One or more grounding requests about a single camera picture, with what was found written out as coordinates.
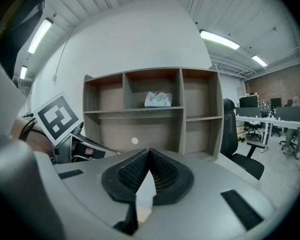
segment ceiling light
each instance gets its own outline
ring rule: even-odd
[[[39,27],[38,31],[35,33],[32,42],[30,44],[28,52],[31,54],[34,54],[41,39],[44,37],[48,29],[52,26],[54,22],[49,19],[45,18],[45,20],[42,22],[41,26]]]
[[[240,47],[240,45],[235,43],[235,42],[232,42],[228,39],[225,39],[224,37],[221,37],[221,36],[216,35],[216,34],[209,33],[209,32],[204,31],[204,30],[200,31],[200,35],[203,39],[214,41],[214,42],[222,44],[224,46],[228,46],[228,47],[230,47],[234,50],[236,50]]]
[[[268,66],[267,63],[265,63],[262,59],[260,59],[257,55],[254,55],[252,57],[253,60],[258,62],[262,67]]]
[[[20,79],[25,79],[26,73],[27,73],[27,69],[28,69],[28,67],[22,66],[21,72],[20,72]]]

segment white ceiling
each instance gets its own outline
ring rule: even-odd
[[[73,27],[100,12],[134,1],[140,0],[45,0],[42,20],[49,17],[54,24],[35,54],[30,54],[27,50],[37,31],[34,30],[18,54],[14,75],[18,77],[22,65],[27,65],[26,77],[33,80],[53,47]],[[238,50],[232,50],[205,41],[212,62],[224,73],[247,79],[300,63],[300,30],[280,0],[178,1],[198,30],[207,30],[240,45]],[[253,55],[261,57],[268,67],[252,60]]]

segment black cable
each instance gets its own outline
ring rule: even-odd
[[[32,124],[30,124],[26,130],[24,130],[24,133],[21,136],[21,140],[26,141],[30,131],[32,130],[32,127],[34,127],[35,124],[36,124],[35,122],[32,122]]]
[[[22,139],[22,136],[24,134],[24,131],[26,129],[26,127],[35,120],[35,118],[32,118],[29,122],[26,123],[26,125],[22,128],[21,132],[20,132],[20,135],[19,135],[19,139],[21,140]]]

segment brick wall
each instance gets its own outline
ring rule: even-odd
[[[247,93],[257,92],[259,100],[281,98],[283,106],[294,96],[300,99],[300,64],[247,80],[244,83]]]

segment plastic bag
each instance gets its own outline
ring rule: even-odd
[[[160,92],[156,95],[155,92],[149,91],[146,94],[144,106],[146,108],[162,108],[171,107],[172,94]]]

